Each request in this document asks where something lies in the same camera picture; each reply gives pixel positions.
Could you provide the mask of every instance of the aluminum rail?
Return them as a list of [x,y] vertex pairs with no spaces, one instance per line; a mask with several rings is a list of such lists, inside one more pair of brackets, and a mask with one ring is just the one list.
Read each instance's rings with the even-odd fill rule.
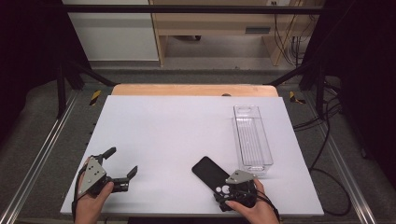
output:
[[49,156],[50,152],[52,151],[56,140],[58,139],[64,124],[66,123],[69,115],[76,103],[78,98],[78,91],[72,91],[69,100],[68,100],[68,107],[64,112],[64,115],[56,119],[55,123],[52,126],[47,139],[45,140],[43,146],[41,147],[40,151],[38,152],[37,156],[35,157],[35,161],[33,162],[32,166],[30,167],[28,173],[26,174],[25,178],[23,179],[20,187],[18,188],[17,192],[15,193],[14,197],[12,198],[11,202],[8,204],[7,209],[4,211],[3,215],[0,217],[1,224],[12,224],[17,219],[18,214],[20,213],[29,193],[31,192],[38,176],[44,167],[44,164]]
[[[307,100],[308,105],[311,108],[311,111],[314,115],[316,115],[316,109],[314,107],[314,96],[312,92],[304,92],[304,98]],[[320,130],[322,133],[323,139],[325,138],[326,132],[328,130],[328,126],[326,122],[322,122],[320,125]],[[338,149],[337,145],[335,144],[334,139],[332,136],[329,136],[327,146],[329,147],[329,152],[334,162],[334,166],[340,175],[340,179],[344,184],[349,196],[350,201],[355,208],[356,214],[358,215],[359,219],[361,220],[362,224],[375,224],[376,220],[373,215],[373,212],[370,209],[370,206],[364,199],[364,196],[359,188],[358,183],[353,177],[352,172],[350,171],[349,167],[347,166],[346,161],[344,160],[343,156],[341,155],[340,150]]]
[[188,5],[42,5],[42,9],[74,13],[213,13],[213,14],[294,14],[322,15],[338,13],[324,7],[255,7]]

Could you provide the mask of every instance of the white cabinet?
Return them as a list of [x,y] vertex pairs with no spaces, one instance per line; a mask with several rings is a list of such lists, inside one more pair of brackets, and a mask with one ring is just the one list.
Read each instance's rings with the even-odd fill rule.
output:
[[[63,0],[64,4],[147,5],[147,0]],[[69,13],[89,61],[158,61],[148,13]]]

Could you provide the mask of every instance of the transparent tray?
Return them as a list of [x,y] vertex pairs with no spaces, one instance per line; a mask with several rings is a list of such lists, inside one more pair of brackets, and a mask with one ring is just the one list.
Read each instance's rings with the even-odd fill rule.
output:
[[233,112],[239,169],[257,176],[265,175],[274,162],[259,108],[255,105],[235,105]]

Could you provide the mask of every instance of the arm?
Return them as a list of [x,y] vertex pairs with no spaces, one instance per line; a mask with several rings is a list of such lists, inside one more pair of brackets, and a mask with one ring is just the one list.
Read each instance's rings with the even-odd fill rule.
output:
[[[264,193],[264,186],[258,179],[254,179],[257,190]],[[278,224],[272,207],[261,199],[257,199],[252,208],[245,207],[241,203],[227,201],[228,206],[247,218],[251,224]]]
[[[78,188],[81,186],[83,176],[78,181]],[[108,182],[96,197],[90,194],[82,196],[77,203],[76,209],[76,224],[95,224],[101,214],[103,205],[107,197],[111,194],[114,188],[113,182]]]

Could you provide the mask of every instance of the white tabletop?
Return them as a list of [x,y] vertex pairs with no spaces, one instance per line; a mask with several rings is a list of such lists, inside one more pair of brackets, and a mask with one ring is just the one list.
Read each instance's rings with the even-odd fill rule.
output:
[[[102,210],[122,216],[235,217],[221,212],[213,192],[191,167],[208,156],[228,174],[238,168],[233,106],[257,105],[274,164],[261,179],[281,216],[320,216],[323,210],[280,97],[108,96],[83,162],[111,147],[103,167],[112,178],[138,165],[127,192]],[[63,214],[71,214],[73,181]]]

